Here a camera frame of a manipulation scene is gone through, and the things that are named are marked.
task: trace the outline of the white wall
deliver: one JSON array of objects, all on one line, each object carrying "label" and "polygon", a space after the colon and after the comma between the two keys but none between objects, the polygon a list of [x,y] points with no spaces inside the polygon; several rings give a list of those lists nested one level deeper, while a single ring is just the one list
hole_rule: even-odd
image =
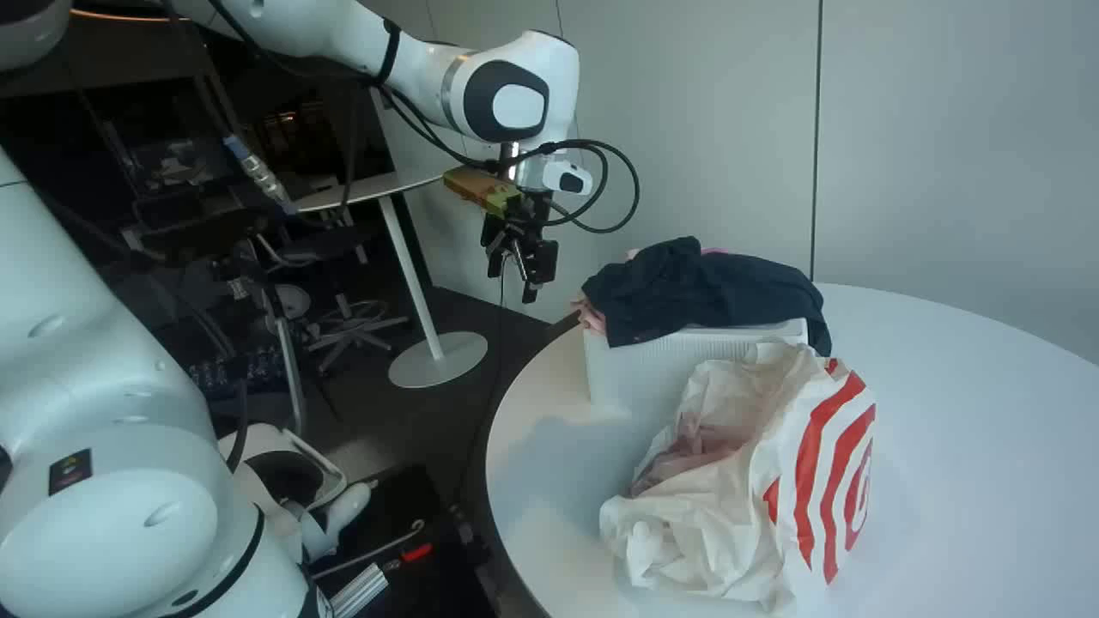
[{"label": "white wall", "polygon": [[[552,230],[561,283],[529,304],[561,320],[577,287],[627,246],[698,232],[806,268],[815,137],[815,0],[374,0],[413,34],[498,44],[542,28],[581,49],[577,135],[626,149],[645,184],[642,212],[615,236]],[[445,168],[383,112],[397,168]],[[626,208],[626,174],[589,217]],[[413,217],[439,285],[498,300],[477,244],[481,212],[445,188],[413,197]]]},{"label": "white wall", "polygon": [[1097,0],[829,0],[824,279],[1099,361],[1097,197]]}]

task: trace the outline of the red stripe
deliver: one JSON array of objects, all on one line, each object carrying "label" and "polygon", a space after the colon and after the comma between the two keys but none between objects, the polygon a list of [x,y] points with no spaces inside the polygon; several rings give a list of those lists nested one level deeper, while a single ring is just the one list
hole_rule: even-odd
[{"label": "red stripe", "polygon": [[837,416],[842,405],[848,405],[853,397],[857,397],[862,390],[862,379],[857,374],[848,374],[848,380],[830,396],[824,397],[815,413],[811,413],[811,421],[806,421],[806,432],[797,446],[797,505],[792,505],[792,531],[797,531],[797,545],[800,545],[800,557],[805,564],[815,558],[815,524],[811,524],[811,499],[815,499],[815,476],[817,476],[817,455],[819,455],[819,436],[824,436],[824,426],[830,421],[830,416]]},{"label": "red stripe", "polygon": [[857,499],[862,499],[862,474],[866,474],[868,453],[871,453],[871,444],[866,446],[862,463],[857,463],[857,470],[848,485],[848,495],[846,495],[846,524],[848,524],[846,550],[853,550],[857,543],[854,514],[866,509],[866,502],[857,502]]},{"label": "red stripe", "polygon": [[767,505],[769,521],[781,521],[781,479],[774,479],[774,485],[763,491],[763,505]]},{"label": "red stripe", "polygon": [[862,521],[857,521],[857,527],[854,527],[854,539],[853,539],[853,545],[857,543],[857,535],[862,535],[862,527],[866,527],[866,518],[868,518],[868,511],[866,511],[866,485],[857,485],[857,511],[862,511]]},{"label": "red stripe", "polygon": [[846,479],[846,470],[853,463],[854,446],[866,438],[868,426],[877,419],[877,407],[868,405],[833,444],[833,455],[830,455],[830,474],[829,474],[829,487],[824,487],[824,502],[819,502],[819,518],[824,518],[824,581],[830,583],[837,572],[837,557],[833,557],[833,491]]}]

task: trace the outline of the plastic bag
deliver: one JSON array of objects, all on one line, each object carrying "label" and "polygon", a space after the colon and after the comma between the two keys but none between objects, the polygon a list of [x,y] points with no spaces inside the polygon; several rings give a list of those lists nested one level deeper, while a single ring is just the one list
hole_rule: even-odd
[{"label": "plastic bag", "polygon": [[797,614],[846,572],[866,521],[877,405],[811,345],[704,361],[600,535],[627,583]]}]

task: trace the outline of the robotic arm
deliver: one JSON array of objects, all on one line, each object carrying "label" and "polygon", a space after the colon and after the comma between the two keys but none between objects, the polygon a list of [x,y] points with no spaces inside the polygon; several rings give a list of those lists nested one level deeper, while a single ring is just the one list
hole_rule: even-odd
[{"label": "robotic arm", "polygon": [[[330,59],[413,101],[427,120],[489,144],[525,149],[562,139],[581,85],[572,44],[525,32],[468,51],[428,44],[356,0],[156,0],[200,28],[244,36],[270,54]],[[68,23],[71,0],[0,3],[0,71],[48,54]]]},{"label": "robotic arm", "polygon": [[[71,0],[0,0],[0,71],[48,54]],[[427,44],[356,0],[173,0],[291,59],[334,59],[433,123],[561,139],[581,63],[522,34]],[[0,149],[0,614],[327,614],[214,450],[194,384],[111,296]]]}]

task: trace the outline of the round white table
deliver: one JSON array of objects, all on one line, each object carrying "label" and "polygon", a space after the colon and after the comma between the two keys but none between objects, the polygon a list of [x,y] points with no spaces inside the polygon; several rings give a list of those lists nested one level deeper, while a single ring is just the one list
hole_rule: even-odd
[{"label": "round white table", "polygon": [[[1099,366],[939,301],[819,285],[846,357],[879,397],[868,521],[833,606],[857,618],[1099,614]],[[561,618],[754,614],[631,592],[596,535],[671,413],[588,400],[581,334],[509,387],[489,502],[531,596]]]}]

